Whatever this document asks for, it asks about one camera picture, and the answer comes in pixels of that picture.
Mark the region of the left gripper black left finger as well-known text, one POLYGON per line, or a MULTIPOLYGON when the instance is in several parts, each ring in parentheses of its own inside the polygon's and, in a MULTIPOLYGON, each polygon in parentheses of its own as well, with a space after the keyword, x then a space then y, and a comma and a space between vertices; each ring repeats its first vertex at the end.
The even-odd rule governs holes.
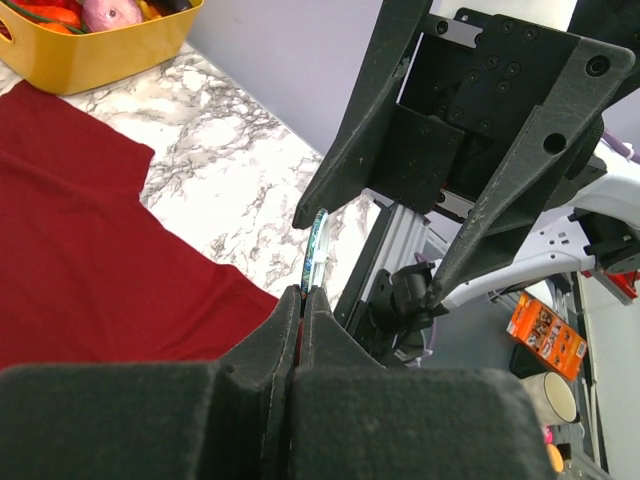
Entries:
POLYGON ((27 365, 1 376, 5 479, 282 479, 302 299, 211 362, 27 365))

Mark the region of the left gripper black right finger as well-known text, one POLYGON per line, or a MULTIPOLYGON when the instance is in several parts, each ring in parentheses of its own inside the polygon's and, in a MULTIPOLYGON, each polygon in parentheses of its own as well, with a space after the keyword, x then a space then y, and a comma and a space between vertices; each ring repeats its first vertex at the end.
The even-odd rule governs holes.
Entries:
POLYGON ((378 365, 306 298, 291 387, 294 479, 553 479, 528 395, 492 369, 378 365))

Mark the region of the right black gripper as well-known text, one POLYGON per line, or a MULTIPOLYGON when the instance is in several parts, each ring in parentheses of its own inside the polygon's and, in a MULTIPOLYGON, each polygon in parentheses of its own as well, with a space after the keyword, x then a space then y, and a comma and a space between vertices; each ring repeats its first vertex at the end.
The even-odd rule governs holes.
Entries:
POLYGON ((425 214, 446 192, 476 201, 428 288, 511 264, 567 169, 562 156, 631 72, 634 53, 500 15, 474 47, 421 27, 432 3, 381 5, 336 137, 292 221, 311 226, 369 189, 425 214))

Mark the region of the red t-shirt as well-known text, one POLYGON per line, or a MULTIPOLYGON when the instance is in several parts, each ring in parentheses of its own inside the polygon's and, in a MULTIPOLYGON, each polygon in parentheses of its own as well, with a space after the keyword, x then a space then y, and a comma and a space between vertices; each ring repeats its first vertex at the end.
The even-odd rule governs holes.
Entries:
POLYGON ((1 98, 1 365, 214 360, 273 296, 141 204, 153 150, 26 82, 1 98))

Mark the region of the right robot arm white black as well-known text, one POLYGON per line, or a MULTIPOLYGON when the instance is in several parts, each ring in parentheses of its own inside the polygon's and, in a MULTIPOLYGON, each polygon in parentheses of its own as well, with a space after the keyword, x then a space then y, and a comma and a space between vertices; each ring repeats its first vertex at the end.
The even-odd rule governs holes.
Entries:
POLYGON ((381 5, 333 144, 294 215, 308 229, 300 289, 320 286, 328 217, 365 190, 395 216, 460 226, 442 260, 404 265, 387 233, 343 320, 378 361, 434 318, 568 272, 639 267, 639 167, 603 111, 639 85, 639 5, 579 1, 560 30, 504 3, 381 5))

